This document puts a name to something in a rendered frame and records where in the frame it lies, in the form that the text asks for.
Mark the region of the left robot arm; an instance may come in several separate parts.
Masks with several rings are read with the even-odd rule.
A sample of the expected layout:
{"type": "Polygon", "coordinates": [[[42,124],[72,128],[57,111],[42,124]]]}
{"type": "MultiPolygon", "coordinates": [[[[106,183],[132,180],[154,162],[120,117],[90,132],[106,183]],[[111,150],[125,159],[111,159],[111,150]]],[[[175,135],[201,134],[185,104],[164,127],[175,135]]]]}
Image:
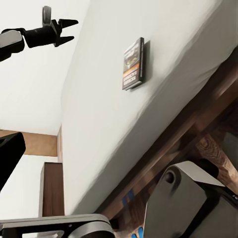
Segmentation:
{"type": "Polygon", "coordinates": [[[8,29],[0,33],[0,60],[6,60],[11,53],[19,53],[25,48],[24,39],[29,48],[53,44],[58,47],[71,41],[74,37],[61,37],[62,29],[79,23],[73,19],[51,20],[51,8],[42,7],[42,28],[25,30],[25,28],[8,29]]]}

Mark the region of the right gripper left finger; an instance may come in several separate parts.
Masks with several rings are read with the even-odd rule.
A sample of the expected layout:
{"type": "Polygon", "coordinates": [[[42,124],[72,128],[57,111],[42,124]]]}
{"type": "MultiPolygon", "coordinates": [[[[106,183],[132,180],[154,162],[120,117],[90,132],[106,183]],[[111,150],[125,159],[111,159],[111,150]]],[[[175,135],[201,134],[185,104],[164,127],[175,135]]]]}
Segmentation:
{"type": "Polygon", "coordinates": [[[0,137],[0,191],[26,151],[21,131],[0,137]]]}

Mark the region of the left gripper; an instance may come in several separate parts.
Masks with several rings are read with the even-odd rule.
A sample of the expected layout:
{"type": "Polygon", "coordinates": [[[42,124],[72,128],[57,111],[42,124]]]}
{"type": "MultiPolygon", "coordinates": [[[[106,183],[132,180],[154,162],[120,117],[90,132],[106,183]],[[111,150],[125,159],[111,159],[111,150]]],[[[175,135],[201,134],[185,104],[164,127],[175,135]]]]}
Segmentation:
{"type": "Polygon", "coordinates": [[[38,46],[53,44],[54,47],[58,47],[61,44],[71,41],[74,38],[73,36],[60,38],[60,34],[63,28],[77,23],[79,22],[73,19],[59,19],[58,22],[53,19],[51,20],[50,26],[34,29],[37,32],[40,41],[38,46]]]}

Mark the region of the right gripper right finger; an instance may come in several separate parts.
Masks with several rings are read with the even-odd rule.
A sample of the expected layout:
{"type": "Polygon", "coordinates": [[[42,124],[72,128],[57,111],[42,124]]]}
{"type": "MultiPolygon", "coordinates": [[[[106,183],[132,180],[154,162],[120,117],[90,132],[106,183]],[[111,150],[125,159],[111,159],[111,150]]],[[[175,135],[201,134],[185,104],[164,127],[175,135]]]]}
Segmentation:
{"type": "Polygon", "coordinates": [[[238,134],[226,132],[222,149],[238,172],[238,134]]]}

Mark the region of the hardback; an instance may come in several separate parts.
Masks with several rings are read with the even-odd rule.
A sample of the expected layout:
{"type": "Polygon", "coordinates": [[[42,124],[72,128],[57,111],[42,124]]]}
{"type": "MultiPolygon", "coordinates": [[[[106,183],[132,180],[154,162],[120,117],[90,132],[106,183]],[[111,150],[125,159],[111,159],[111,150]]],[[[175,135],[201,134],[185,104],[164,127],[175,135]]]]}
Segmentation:
{"type": "Polygon", "coordinates": [[[143,82],[144,38],[140,37],[124,52],[122,89],[129,90],[143,82]]]}

